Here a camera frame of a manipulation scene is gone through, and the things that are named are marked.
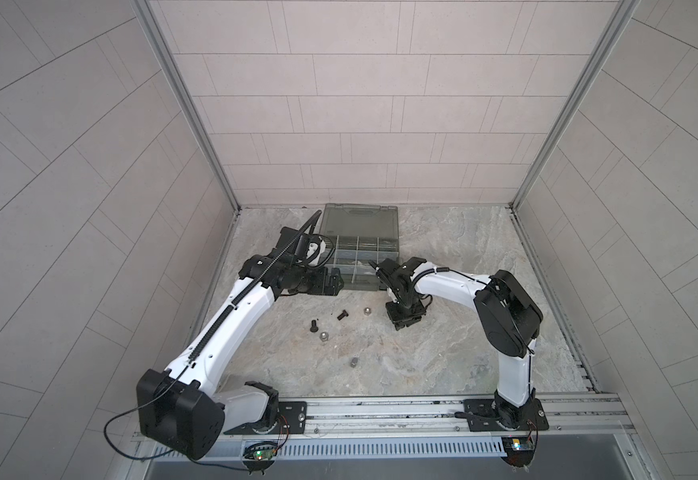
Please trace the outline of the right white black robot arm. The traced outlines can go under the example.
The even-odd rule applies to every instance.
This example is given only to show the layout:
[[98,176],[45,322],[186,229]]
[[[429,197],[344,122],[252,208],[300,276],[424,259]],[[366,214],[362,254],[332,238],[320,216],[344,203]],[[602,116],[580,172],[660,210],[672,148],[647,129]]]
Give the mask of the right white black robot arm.
[[456,418],[466,420],[471,431],[537,433],[549,428],[532,381],[543,313],[511,272],[466,274],[419,257],[403,264],[385,259],[370,266],[391,297],[386,311],[397,330],[422,320],[428,309],[425,300],[439,297],[470,308],[498,352],[494,397],[466,400]]

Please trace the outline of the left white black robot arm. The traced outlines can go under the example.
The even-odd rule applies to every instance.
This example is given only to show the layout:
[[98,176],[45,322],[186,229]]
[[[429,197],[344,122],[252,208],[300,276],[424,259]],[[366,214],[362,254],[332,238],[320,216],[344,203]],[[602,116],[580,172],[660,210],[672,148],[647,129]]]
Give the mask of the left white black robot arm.
[[247,259],[226,300],[197,338],[162,371],[136,385],[142,435],[192,459],[204,457],[222,433],[279,425],[279,393],[248,381],[222,394],[218,384],[255,323],[281,296],[335,296],[343,280],[327,262],[335,251],[312,224],[284,227],[267,255]]

